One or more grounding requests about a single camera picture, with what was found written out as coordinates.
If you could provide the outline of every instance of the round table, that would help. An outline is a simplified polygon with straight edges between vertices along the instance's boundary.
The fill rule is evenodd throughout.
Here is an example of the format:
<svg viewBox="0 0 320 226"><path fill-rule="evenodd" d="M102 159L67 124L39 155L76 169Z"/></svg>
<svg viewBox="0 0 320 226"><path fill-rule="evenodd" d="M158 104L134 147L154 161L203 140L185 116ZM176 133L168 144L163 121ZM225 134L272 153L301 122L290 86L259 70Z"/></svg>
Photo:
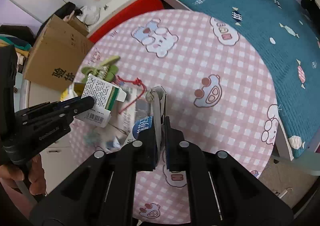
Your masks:
<svg viewBox="0 0 320 226"><path fill-rule="evenodd" d="M235 29L199 12L149 12L106 34L79 70L112 55L121 56L116 63L121 78L164 87L171 127L186 140L207 152L227 151L259 177L276 136L276 95L261 57ZM75 81L83 77L78 71ZM82 163L94 149L84 142L89 126L75 122L70 142ZM133 216L154 223L190 222L186 174L169 172L164 153L155 171L137 173Z"/></svg>

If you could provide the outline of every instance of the red string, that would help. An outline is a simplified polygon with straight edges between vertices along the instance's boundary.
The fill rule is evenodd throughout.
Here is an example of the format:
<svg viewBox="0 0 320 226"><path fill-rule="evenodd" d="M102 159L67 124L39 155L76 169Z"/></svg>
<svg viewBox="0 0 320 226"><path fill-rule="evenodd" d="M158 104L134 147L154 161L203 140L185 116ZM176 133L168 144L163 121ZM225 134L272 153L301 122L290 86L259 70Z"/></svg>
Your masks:
<svg viewBox="0 0 320 226"><path fill-rule="evenodd" d="M139 78L136 78L134 81L128 81L128 80L124 80L122 78L118 76L118 79L121 81L121 82L124 82L124 83L132 83L133 85L142 85L143 87L143 91L142 93L140 93L139 96L137 96L137 98L135 98L131 103L129 103L126 107L124 107L123 109L121 109L121 111L119 111L119 114L121 114L124 110L126 110L127 108L129 108L133 103L135 103L138 99L141 98L141 96L147 91L147 87L143 84L143 82L139 79Z"/></svg>

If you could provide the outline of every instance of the finger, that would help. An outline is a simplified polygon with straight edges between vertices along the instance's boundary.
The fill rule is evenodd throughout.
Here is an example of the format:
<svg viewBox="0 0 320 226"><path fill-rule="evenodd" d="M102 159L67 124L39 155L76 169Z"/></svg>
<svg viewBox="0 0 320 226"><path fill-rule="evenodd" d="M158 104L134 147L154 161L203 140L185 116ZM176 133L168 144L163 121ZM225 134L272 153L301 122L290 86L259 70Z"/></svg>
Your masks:
<svg viewBox="0 0 320 226"><path fill-rule="evenodd" d="M23 172L15 165L1 165L0 166L0 177L3 179L13 179L15 181L23 181Z"/></svg>
<svg viewBox="0 0 320 226"><path fill-rule="evenodd" d="M16 182L13 179L2 179L2 180L7 186L11 188L18 188Z"/></svg>
<svg viewBox="0 0 320 226"><path fill-rule="evenodd" d="M33 157L33 158L32 158L32 162L35 162L35 163L40 162L40 163L41 163L41 165L42 165L42 162L41 162L41 155L40 155L40 154L38 154L38 155L36 155L35 157Z"/></svg>
<svg viewBox="0 0 320 226"><path fill-rule="evenodd" d="M28 178L31 183L36 182L39 178L44 178L44 170L42 168L41 158L38 158L37 162L32 161Z"/></svg>
<svg viewBox="0 0 320 226"><path fill-rule="evenodd" d="M30 185L29 191L32 195L44 194L47 188L44 178L39 178L37 181Z"/></svg>

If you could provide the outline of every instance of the cardboard box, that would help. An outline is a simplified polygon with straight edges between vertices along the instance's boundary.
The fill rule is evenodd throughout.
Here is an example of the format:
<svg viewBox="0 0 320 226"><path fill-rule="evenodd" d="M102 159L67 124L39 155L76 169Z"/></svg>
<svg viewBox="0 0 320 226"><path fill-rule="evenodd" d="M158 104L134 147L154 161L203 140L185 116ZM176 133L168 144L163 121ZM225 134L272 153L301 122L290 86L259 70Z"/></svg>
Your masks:
<svg viewBox="0 0 320 226"><path fill-rule="evenodd" d="M87 36L89 34L86 24L81 22L75 16L68 22L68 24L84 36Z"/></svg>
<svg viewBox="0 0 320 226"><path fill-rule="evenodd" d="M53 15L31 50L24 79L63 92L92 46L85 36Z"/></svg>

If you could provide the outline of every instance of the purple wall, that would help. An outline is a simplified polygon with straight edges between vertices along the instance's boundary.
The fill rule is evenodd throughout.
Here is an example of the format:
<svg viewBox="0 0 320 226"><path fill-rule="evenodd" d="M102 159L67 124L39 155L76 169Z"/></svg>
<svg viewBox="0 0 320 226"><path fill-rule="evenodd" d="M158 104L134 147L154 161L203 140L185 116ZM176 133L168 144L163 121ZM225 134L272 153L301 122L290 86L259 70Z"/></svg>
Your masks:
<svg viewBox="0 0 320 226"><path fill-rule="evenodd" d="M10 0L0 0L0 25L27 26L36 34L41 23Z"/></svg>

